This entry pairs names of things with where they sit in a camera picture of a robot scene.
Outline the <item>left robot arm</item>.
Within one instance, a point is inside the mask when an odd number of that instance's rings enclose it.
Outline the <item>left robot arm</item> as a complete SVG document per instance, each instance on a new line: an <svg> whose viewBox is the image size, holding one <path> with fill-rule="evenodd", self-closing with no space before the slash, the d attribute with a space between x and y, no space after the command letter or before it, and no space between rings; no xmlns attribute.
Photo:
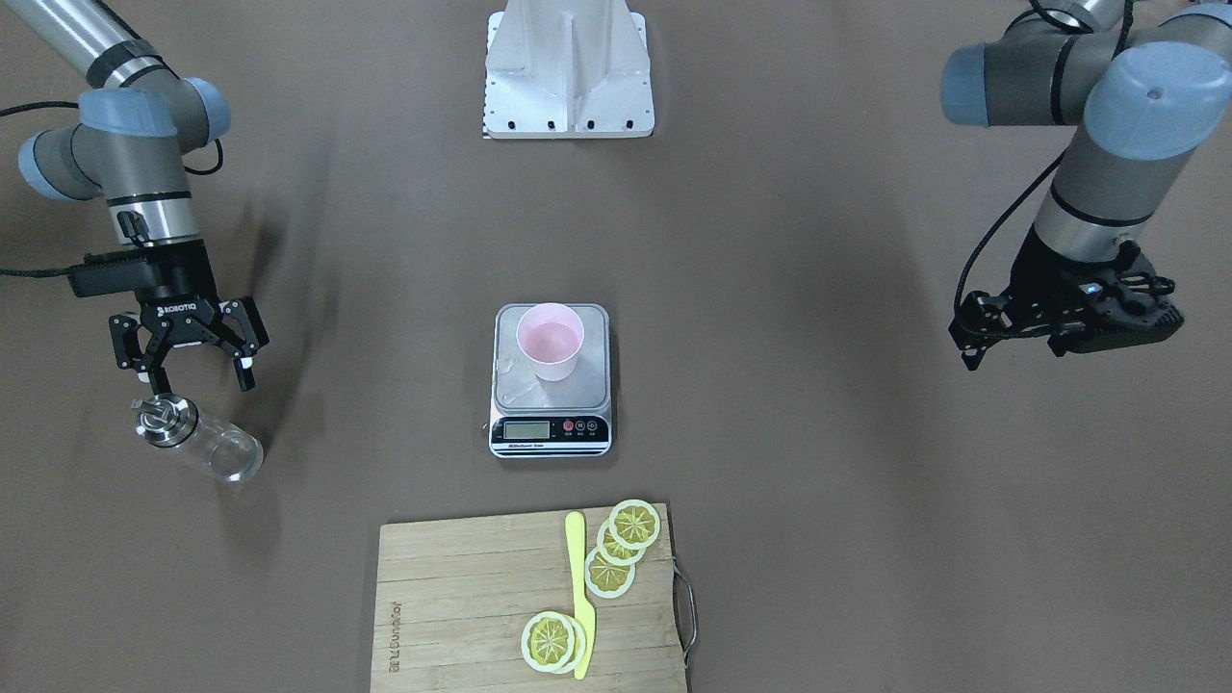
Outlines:
<svg viewBox="0 0 1232 693"><path fill-rule="evenodd" d="M1034 1L995 42L952 53L940 83L956 125L1073 126L1002 293L957 289L949 334L970 370L1000 342L1057 356L1165 342L1175 284L1140 233L1230 106L1228 2L1133 27L1131 1Z"/></svg>

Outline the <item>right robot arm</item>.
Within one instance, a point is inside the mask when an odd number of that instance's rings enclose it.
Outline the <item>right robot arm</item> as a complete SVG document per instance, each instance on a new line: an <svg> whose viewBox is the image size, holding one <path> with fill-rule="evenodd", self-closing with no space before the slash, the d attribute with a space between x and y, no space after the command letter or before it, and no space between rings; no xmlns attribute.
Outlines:
<svg viewBox="0 0 1232 693"><path fill-rule="evenodd" d="M79 297L131 293L137 310L111 316L115 363L154 395L171 395L168 355L211 344L232 360L239 388L255 386L253 360L269 343L254 298L221 298L193 215L182 158L218 143L232 125L225 97L182 78L101 1L12 1L9 7L87 79L78 121L36 133L18 171L52 200L102 200L120 252L62 270Z"/></svg>

